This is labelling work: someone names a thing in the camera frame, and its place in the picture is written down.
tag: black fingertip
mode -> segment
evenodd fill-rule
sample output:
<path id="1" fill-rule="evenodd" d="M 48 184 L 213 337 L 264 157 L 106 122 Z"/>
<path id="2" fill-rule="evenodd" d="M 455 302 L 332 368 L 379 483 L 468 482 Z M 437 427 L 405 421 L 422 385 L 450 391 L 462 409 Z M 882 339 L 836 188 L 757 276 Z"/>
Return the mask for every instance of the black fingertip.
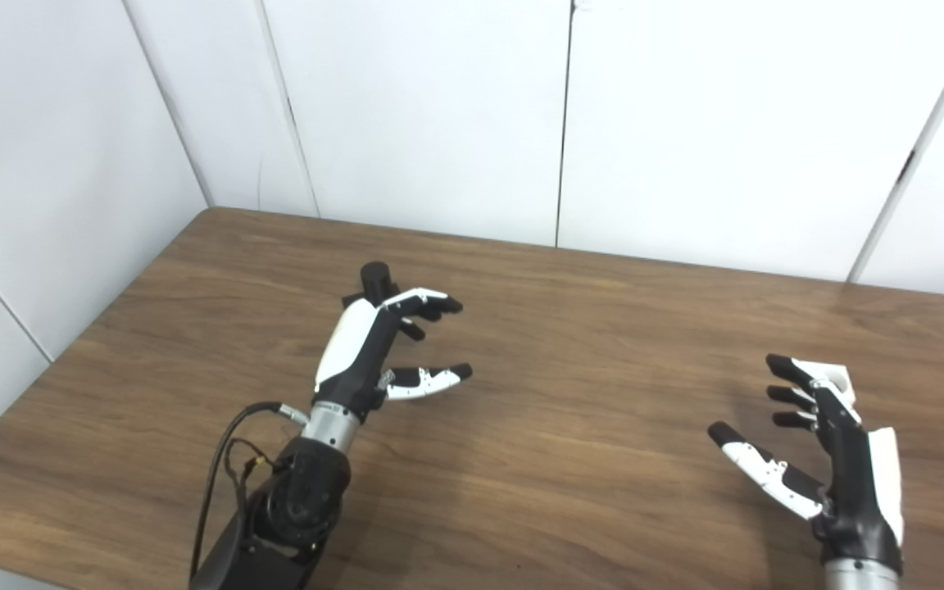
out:
<path id="1" fill-rule="evenodd" d="M 792 358 L 770 354 L 767 355 L 767 366 L 775 377 L 791 381 L 801 386 L 801 389 L 810 388 L 810 375 L 802 372 L 798 366 L 794 365 Z"/>
<path id="2" fill-rule="evenodd" d="M 417 310 L 417 315 L 427 321 L 440 321 L 443 318 L 443 313 L 440 310 L 429 306 L 424 306 L 422 309 Z"/>
<path id="3" fill-rule="evenodd" d="M 461 381 L 472 377 L 472 365 L 469 365 L 467 362 L 462 362 L 460 365 L 454 365 L 450 367 L 450 372 L 456 374 L 456 376 L 461 377 Z"/>
<path id="4" fill-rule="evenodd" d="M 737 430 L 732 429 L 727 422 L 713 422 L 707 432 L 712 442 L 715 442 L 716 446 L 719 447 L 732 442 L 746 442 L 745 437 L 739 434 Z"/>
<path id="5" fill-rule="evenodd" d="M 775 426 L 782 427 L 782 429 L 810 430 L 810 427 L 817 423 L 810 418 L 802 417 L 802 415 L 797 414 L 795 411 L 775 411 L 774 414 L 771 415 L 771 421 L 774 422 Z"/>
<path id="6" fill-rule="evenodd" d="M 421 329 L 419 325 L 413 324 L 413 322 L 407 324 L 407 322 L 404 321 L 403 324 L 400 324 L 400 329 L 416 343 L 420 343 L 420 341 L 424 340 L 424 330 Z"/>
<path id="7" fill-rule="evenodd" d="M 767 397 L 782 403 L 791 403 L 803 411 L 810 411 L 810 408 L 814 407 L 811 400 L 798 395 L 792 388 L 783 388 L 780 385 L 769 385 L 767 387 Z"/>

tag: robotic hand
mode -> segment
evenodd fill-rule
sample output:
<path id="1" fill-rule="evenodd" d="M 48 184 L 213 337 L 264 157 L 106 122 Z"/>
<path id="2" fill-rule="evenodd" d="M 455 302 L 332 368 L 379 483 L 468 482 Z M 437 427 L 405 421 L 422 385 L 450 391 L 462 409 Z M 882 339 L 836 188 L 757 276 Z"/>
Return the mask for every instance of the robotic hand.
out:
<path id="1" fill-rule="evenodd" d="M 902 484 L 894 429 L 865 432 L 855 391 L 843 365 L 768 355 L 775 377 L 767 395 L 798 411 L 774 414 L 774 423 L 815 433 L 833 467 L 823 483 L 779 461 L 735 432 L 709 426 L 709 437 L 756 485 L 802 519 L 823 544 L 829 590 L 896 590 L 902 575 Z"/>
<path id="2" fill-rule="evenodd" d="M 382 373 L 398 333 L 424 339 L 412 316 L 438 321 L 445 313 L 461 312 L 461 304 L 429 288 L 401 293 L 383 262 L 364 265 L 361 277 L 363 292 L 342 298 L 345 311 L 315 374 L 311 415 L 305 417 L 284 404 L 261 404 L 302 423 L 303 430 L 274 461 L 250 445 L 258 456 L 247 463 L 243 478 L 236 479 L 236 516 L 196 570 L 202 535 L 197 536 L 191 590 L 304 588 L 340 518 L 341 496 L 352 478 L 348 449 L 367 415 L 381 408 L 386 399 L 431 395 L 472 375 L 467 363 Z M 236 423 L 226 430 L 214 460 L 216 465 L 216 458 L 224 455 L 225 470 L 232 475 L 228 462 L 231 443 L 224 452 L 220 449 L 228 440 L 246 442 L 229 439 Z M 244 482 L 260 463 L 272 465 L 272 477 L 247 497 Z M 200 516 L 200 531 L 203 523 L 205 516 Z"/>

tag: wire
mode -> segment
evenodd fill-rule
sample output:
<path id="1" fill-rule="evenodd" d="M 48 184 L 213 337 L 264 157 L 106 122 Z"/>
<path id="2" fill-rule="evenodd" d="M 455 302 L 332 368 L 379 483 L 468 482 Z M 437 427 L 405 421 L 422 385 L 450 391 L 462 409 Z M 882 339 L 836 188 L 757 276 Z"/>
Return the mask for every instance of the wire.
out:
<path id="1" fill-rule="evenodd" d="M 210 459 L 210 473 L 206 477 L 206 487 L 202 493 L 202 506 L 199 507 L 199 522 L 195 526 L 195 546 L 192 548 L 192 566 L 188 579 L 194 579 L 199 569 L 199 553 L 202 552 L 202 535 L 206 532 L 207 516 L 210 513 L 210 500 L 213 499 L 214 479 L 217 479 L 217 467 L 220 466 L 221 456 L 225 454 L 225 446 L 232 439 L 232 433 L 243 420 L 250 417 L 251 414 L 257 414 L 258 411 L 278 412 L 282 407 L 280 402 L 262 401 L 244 407 L 229 423 L 225 433 L 221 434 L 220 441 L 217 442 L 217 448 L 213 452 L 213 459 Z"/>
<path id="2" fill-rule="evenodd" d="M 243 474 L 241 475 L 236 474 L 235 470 L 232 468 L 232 447 L 234 447 L 236 443 L 247 445 L 251 448 L 251 451 L 255 453 L 255 455 L 244 464 Z M 235 437 L 228 441 L 228 448 L 225 449 L 225 473 L 228 474 L 229 479 L 232 479 L 232 485 L 235 488 L 235 522 L 238 530 L 243 531 L 241 534 L 246 534 L 247 531 L 247 479 L 250 479 L 250 474 L 254 473 L 257 466 L 262 463 L 269 464 L 273 470 L 279 466 L 279 463 L 270 459 L 264 451 L 247 439 Z"/>

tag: robotic finger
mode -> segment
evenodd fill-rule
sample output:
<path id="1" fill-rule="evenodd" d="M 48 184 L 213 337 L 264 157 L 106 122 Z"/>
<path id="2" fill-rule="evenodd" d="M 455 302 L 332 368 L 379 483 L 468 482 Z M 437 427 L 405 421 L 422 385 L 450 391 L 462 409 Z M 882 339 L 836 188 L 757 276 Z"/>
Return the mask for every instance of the robotic finger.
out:
<path id="1" fill-rule="evenodd" d="M 385 389 L 388 400 L 409 400 L 452 388 L 471 376 L 472 365 L 467 362 L 446 369 L 390 369 L 382 374 L 378 386 Z"/>
<path id="2" fill-rule="evenodd" d="M 724 455 L 779 504 L 804 520 L 821 513 L 820 498 L 824 484 L 818 479 L 784 461 L 775 460 L 771 452 L 750 444 L 726 422 L 713 423 L 708 433 Z"/>

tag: wood grain surface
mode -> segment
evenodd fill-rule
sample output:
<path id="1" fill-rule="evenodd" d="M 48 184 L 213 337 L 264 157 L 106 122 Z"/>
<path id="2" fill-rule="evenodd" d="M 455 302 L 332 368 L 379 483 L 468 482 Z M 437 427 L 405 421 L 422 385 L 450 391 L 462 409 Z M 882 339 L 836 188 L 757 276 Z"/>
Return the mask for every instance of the wood grain surface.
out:
<path id="1" fill-rule="evenodd" d="M 846 363 L 866 425 L 896 427 L 902 587 L 944 588 L 943 296 L 225 209 L 0 419 L 0 567 L 186 588 L 221 430 L 250 402 L 307 408 L 338 298 L 374 259 L 465 303 L 388 364 L 475 375 L 370 416 L 312 587 L 821 588 L 808 526 L 705 434 L 725 419 L 828 479 L 814 437 L 770 423 L 780 352 Z M 270 417 L 240 432 L 294 434 Z"/>

